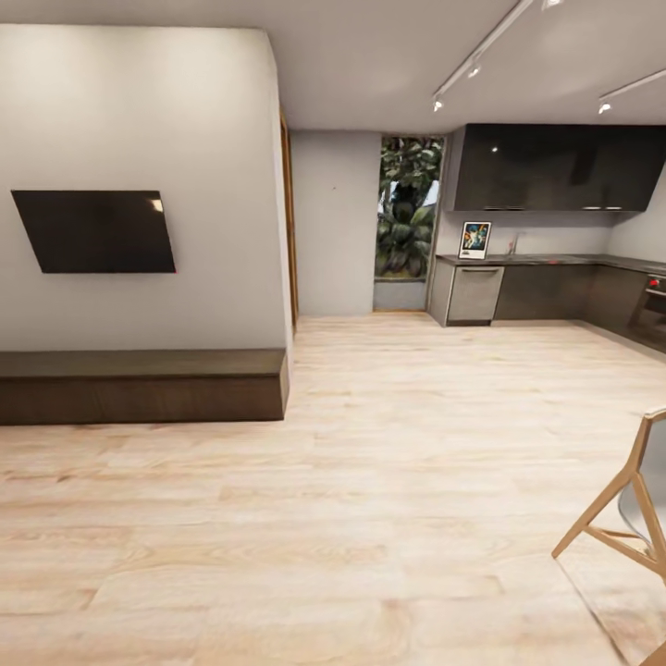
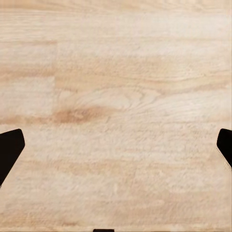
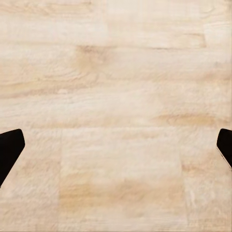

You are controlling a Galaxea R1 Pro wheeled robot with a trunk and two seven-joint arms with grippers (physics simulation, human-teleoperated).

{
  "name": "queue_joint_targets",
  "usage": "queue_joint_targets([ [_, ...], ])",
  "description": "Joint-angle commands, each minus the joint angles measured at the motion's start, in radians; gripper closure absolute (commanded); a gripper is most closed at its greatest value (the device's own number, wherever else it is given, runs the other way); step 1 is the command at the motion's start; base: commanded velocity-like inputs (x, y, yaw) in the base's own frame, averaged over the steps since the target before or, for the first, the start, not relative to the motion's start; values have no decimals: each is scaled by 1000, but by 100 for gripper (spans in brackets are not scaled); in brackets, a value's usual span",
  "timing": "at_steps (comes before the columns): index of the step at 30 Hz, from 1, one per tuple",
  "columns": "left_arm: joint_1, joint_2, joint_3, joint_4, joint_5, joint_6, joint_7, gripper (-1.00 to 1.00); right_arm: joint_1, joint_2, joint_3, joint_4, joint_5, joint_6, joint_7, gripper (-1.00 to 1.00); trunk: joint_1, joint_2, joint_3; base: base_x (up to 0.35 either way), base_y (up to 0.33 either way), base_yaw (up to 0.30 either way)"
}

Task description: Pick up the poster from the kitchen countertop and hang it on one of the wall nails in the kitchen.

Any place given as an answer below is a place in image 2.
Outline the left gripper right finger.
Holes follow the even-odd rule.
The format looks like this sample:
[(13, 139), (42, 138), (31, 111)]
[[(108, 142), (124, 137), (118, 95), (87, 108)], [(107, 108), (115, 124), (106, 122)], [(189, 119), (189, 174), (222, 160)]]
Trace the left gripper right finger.
[(232, 167), (232, 130), (222, 128), (218, 134), (217, 146)]

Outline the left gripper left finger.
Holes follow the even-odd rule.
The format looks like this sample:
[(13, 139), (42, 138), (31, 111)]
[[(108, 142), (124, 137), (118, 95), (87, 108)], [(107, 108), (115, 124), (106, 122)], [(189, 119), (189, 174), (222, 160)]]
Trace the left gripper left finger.
[(0, 134), (0, 187), (25, 148), (21, 129)]

